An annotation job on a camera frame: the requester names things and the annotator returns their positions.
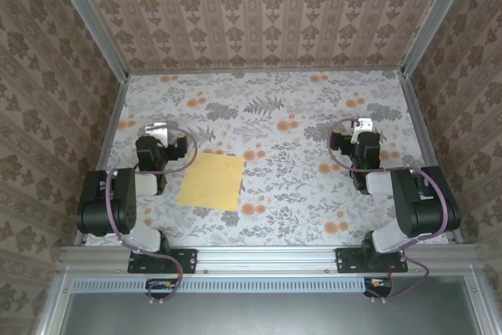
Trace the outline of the grey metal sheet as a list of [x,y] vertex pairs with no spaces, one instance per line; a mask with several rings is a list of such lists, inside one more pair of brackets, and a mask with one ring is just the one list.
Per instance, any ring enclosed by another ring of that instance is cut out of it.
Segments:
[[61,335],[480,335],[464,292],[427,287],[385,304],[344,293],[77,294]]

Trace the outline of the floral table cover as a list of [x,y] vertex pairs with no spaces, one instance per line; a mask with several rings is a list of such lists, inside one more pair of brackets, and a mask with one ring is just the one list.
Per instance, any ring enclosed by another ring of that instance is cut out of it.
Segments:
[[144,127],[166,122],[201,153],[246,161],[233,211],[179,204],[179,173],[162,195],[139,200],[139,220],[173,245],[355,245],[395,216],[393,200],[359,193],[347,158],[332,160],[326,146],[334,123],[363,116],[380,133],[383,166],[422,165],[394,71],[133,76],[107,164],[135,165]]

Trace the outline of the small black circuit board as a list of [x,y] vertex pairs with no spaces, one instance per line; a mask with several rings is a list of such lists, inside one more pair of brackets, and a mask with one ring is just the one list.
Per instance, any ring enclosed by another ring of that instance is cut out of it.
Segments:
[[164,301],[176,291],[177,283],[177,279],[148,279],[145,283],[146,295],[150,301]]
[[363,293],[369,298],[386,298],[391,295],[392,280],[390,278],[367,278],[364,279],[365,292]]

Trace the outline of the aluminium side rail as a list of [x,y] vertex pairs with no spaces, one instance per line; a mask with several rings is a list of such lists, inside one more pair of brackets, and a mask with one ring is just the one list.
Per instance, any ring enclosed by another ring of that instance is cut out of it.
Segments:
[[117,96],[111,112],[111,116],[107,125],[107,131],[101,145],[99,158],[93,170],[104,170],[107,168],[107,163],[110,158],[112,145],[114,142],[116,130],[122,113],[122,108],[125,103],[126,94],[129,86],[129,78],[125,80],[118,87]]
[[398,76],[424,163],[426,166],[437,166],[438,159],[436,158],[411,79],[401,71],[398,71]]

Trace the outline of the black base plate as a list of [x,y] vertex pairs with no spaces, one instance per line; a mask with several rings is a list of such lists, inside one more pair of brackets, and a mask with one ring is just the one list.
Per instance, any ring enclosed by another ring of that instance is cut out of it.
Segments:
[[340,274],[347,273],[405,273],[408,264],[399,253],[377,253],[361,248],[337,248],[336,268]]
[[[171,249],[169,255],[177,260],[184,274],[194,274],[197,266],[196,249]],[[130,274],[176,274],[176,265],[161,257],[131,252],[127,272]]]

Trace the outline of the long aluminium mounting rail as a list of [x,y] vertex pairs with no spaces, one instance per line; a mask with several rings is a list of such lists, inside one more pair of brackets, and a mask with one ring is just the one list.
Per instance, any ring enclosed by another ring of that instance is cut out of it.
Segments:
[[[195,276],[335,275],[336,246],[199,246]],[[475,248],[465,244],[418,244],[405,251],[432,276],[469,275],[481,269]],[[123,276],[129,251],[121,246],[65,247],[56,273]]]

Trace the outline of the thin aluminium edge rail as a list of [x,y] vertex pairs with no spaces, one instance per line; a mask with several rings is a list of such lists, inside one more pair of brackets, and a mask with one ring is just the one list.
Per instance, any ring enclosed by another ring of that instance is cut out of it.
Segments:
[[348,71],[399,71],[398,66],[383,67],[253,67],[253,68],[209,68],[184,70],[130,71],[128,76],[145,75],[206,75],[206,74],[247,74],[247,73],[275,73],[275,72],[348,72]]

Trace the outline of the slanted aluminium post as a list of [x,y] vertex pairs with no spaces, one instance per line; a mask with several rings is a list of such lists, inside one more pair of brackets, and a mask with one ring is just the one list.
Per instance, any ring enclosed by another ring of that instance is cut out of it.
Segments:
[[99,47],[120,85],[127,81],[128,69],[91,0],[71,0],[94,42]]
[[424,55],[428,46],[438,31],[442,21],[445,19],[446,14],[450,10],[454,0],[434,0],[431,8],[421,24],[417,36],[413,40],[408,53],[402,63],[401,69],[404,77],[410,77],[420,59]]

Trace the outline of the aluminium outer frame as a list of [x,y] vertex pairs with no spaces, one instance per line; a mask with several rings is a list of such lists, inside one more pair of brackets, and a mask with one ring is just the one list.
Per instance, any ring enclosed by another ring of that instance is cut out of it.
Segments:
[[[286,276],[195,276],[190,277],[195,278],[279,278]],[[319,277],[307,277],[307,276],[297,276],[297,277],[286,277],[286,278],[320,278]],[[103,293],[72,293],[71,285],[75,279],[81,278],[119,278],[127,279],[126,277],[84,277],[84,276],[73,276],[64,275],[56,278],[53,281],[53,285],[49,291],[49,297],[45,308],[42,313],[41,322],[37,328],[36,335],[61,335],[62,325],[69,310],[70,300],[73,296],[77,294],[103,294]],[[480,335],[502,335],[502,317],[499,315],[497,308],[494,305],[493,298],[489,294],[489,289],[487,287],[486,280],[480,278],[476,275],[469,274],[466,276],[433,276],[425,281],[422,286],[406,293],[401,297],[392,298],[390,300],[378,300],[366,297],[363,293],[350,293],[363,295],[365,298],[371,302],[380,302],[385,304],[389,301],[395,301],[411,293],[420,292],[422,289],[427,287],[439,287],[440,285],[452,284],[456,288],[462,289],[464,292],[466,301],[470,304],[473,314],[475,316],[475,321],[477,322]],[[146,293],[135,293],[141,294],[147,298]],[[148,298],[148,302],[151,304],[164,304],[174,297],[177,297],[185,293],[176,293],[173,297],[169,298],[167,301],[161,302],[151,302]]]

